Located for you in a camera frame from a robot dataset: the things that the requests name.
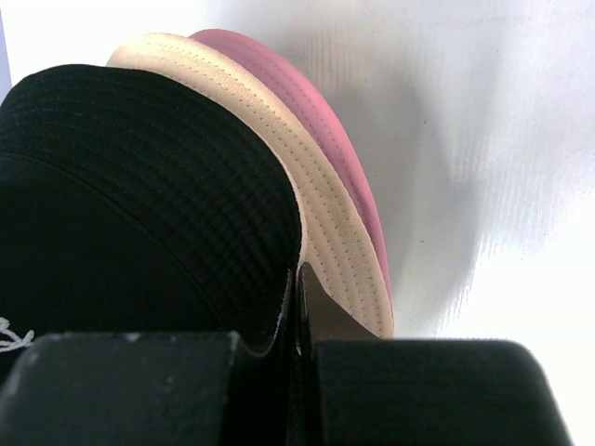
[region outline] stitching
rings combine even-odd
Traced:
[[[33,343],[35,332],[29,330],[25,337],[21,338],[12,330],[9,330],[10,322],[8,319],[0,318],[0,335],[10,338],[9,341],[0,341],[0,353],[7,353],[9,351],[18,350],[19,348],[26,348]]]
[[[219,41],[221,43],[222,47],[227,47],[229,48],[233,48],[234,46],[238,49],[241,50],[248,50],[258,56],[263,57],[267,62],[269,62],[272,66],[274,66],[274,68],[276,68],[279,72],[283,72],[286,73],[285,70],[283,70],[279,64],[277,64],[276,61],[272,60],[264,51],[261,51],[259,48],[256,48],[254,46],[250,46],[250,45],[244,45],[243,43],[237,42],[233,39],[230,39],[228,41],[223,42],[223,40]],[[314,138],[317,140],[318,144],[323,147],[324,144],[322,144],[322,139],[319,136],[319,132],[318,129],[316,128],[315,125],[313,125],[311,123],[311,119],[308,117],[308,113],[306,110],[304,110],[304,108],[300,107],[298,105],[298,103],[296,102],[294,95],[292,95],[288,88],[286,88],[284,86],[284,84],[282,84],[275,76],[272,75],[272,73],[268,72],[267,70],[264,69],[264,67],[260,64],[256,64],[256,62],[253,59],[249,59],[247,57],[245,57],[242,54],[234,54],[234,58],[230,58],[230,59],[234,59],[235,61],[238,61],[238,59],[243,60],[246,64],[249,64],[252,68],[258,70],[262,75],[266,76],[267,78],[269,78],[272,82],[274,82],[276,85],[278,85],[283,91],[284,93],[287,95],[287,97],[289,98],[289,100],[291,101],[291,103],[295,106],[295,108],[297,110],[299,110],[301,112],[301,115],[304,119],[304,121],[306,122],[306,124],[308,124],[311,132],[313,133]],[[319,110],[317,107],[314,106],[311,97],[309,95],[307,95],[303,88],[295,81],[294,77],[291,75],[287,75],[286,79],[291,83],[291,85],[297,90],[297,94],[302,96],[304,99],[306,99],[308,101],[308,103],[311,106],[311,110],[313,112],[316,113],[316,116],[319,118],[319,123],[322,124],[326,134],[331,138],[331,140],[333,141],[333,144],[335,146],[336,152],[339,155],[339,160],[341,161],[341,163],[343,164],[343,166],[345,167],[345,172],[347,173],[347,180],[349,182],[349,184],[351,185],[351,188],[353,189],[353,197],[351,197],[352,199],[354,199],[357,207],[363,211],[364,207],[362,206],[362,202],[361,202],[361,197],[359,195],[359,193],[357,193],[358,188],[355,186],[355,182],[353,181],[353,177],[351,176],[351,171],[348,168],[347,165],[347,161],[345,159],[345,153],[343,153],[343,151],[340,149],[340,147],[338,146],[338,142],[335,139],[335,136],[333,135],[333,132],[330,131],[330,129],[328,128],[327,122],[325,119],[323,119],[323,116],[320,114]],[[362,220],[364,221],[364,224],[366,223],[366,218],[363,212],[360,212],[360,217],[362,218]]]

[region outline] stacked hats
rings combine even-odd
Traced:
[[[145,34],[107,67],[16,85],[0,107],[0,234],[0,379],[48,332],[235,329],[257,348],[304,262],[392,335],[382,231],[345,131],[237,33]]]

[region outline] black bucket hat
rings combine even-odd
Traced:
[[[49,332],[254,313],[270,334],[301,227],[283,167],[233,114],[159,74],[70,65],[0,107],[0,238],[2,378]]]

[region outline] embroidered logo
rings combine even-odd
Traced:
[[[7,351],[18,350],[19,348],[26,348],[31,345],[35,332],[29,330],[25,337],[20,338],[13,331],[8,330],[10,322],[7,319],[0,318],[0,353]]]

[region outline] hat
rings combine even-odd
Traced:
[[[108,66],[173,79],[225,107],[259,135],[297,185],[307,227],[305,260],[325,291],[370,332],[392,336],[382,271],[353,200],[310,133],[258,78],[209,46],[165,33],[119,46]]]
[[[203,30],[191,39],[216,49],[254,74],[308,130],[353,200],[372,239],[387,293],[392,296],[384,237],[372,191],[347,133],[323,95],[291,63],[250,37],[226,30]]]
[[[301,234],[283,167],[217,103],[139,70],[31,75],[0,107],[0,378],[49,332],[264,342]]]

